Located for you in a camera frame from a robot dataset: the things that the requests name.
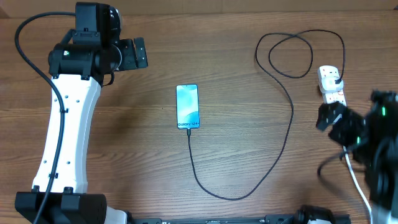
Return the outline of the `Galaxy S24 smartphone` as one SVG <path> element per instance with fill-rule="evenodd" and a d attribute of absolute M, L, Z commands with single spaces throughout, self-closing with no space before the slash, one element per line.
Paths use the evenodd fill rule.
<path fill-rule="evenodd" d="M 196 129 L 200 127 L 197 84 L 177 85 L 176 105 L 178 129 Z"/>

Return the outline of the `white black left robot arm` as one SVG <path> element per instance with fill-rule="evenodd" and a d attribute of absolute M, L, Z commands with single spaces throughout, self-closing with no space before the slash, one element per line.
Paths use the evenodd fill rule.
<path fill-rule="evenodd" d="M 122 39 L 120 12 L 78 2 L 75 27 L 49 53 L 44 80 L 52 106 L 44 153 L 32 188 L 18 192 L 16 210 L 31 223 L 132 223 L 131 213 L 88 193 L 86 156 L 104 77 L 148 66 L 144 39 Z"/>

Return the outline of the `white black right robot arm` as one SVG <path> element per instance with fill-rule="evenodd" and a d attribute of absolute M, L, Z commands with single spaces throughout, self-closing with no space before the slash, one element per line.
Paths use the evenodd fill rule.
<path fill-rule="evenodd" d="M 397 93 L 374 90 L 369 113 L 361 116 L 340 102 L 323 103 L 317 129 L 332 129 L 328 136 L 343 151 L 325 159 L 317 171 L 348 154 L 364 166 L 369 187 L 371 223 L 397 223 Z"/>

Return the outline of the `white usb charger adapter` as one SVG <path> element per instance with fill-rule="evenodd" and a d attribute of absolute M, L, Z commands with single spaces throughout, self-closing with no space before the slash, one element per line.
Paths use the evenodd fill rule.
<path fill-rule="evenodd" d="M 337 91 L 341 91 L 344 88 L 344 82 L 340 81 L 336 82 L 337 79 L 335 77 L 323 77 L 320 79 L 320 91 L 323 94 L 334 93 Z"/>

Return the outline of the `white power strip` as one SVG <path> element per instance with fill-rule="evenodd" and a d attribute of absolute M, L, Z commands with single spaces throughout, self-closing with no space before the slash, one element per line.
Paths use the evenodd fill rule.
<path fill-rule="evenodd" d="M 323 65 L 317 70 L 318 82 L 323 103 L 318 109 L 317 128 L 324 130 L 328 125 L 338 122 L 345 112 L 346 99 L 343 92 L 344 81 L 340 79 L 338 69 Z"/>

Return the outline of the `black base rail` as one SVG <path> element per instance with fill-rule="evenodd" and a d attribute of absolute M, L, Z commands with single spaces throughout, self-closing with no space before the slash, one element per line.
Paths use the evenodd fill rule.
<path fill-rule="evenodd" d="M 160 218 L 133 218 L 134 224 L 281 224 L 293 223 L 293 214 L 266 215 L 251 218 L 199 218 L 162 220 Z"/>

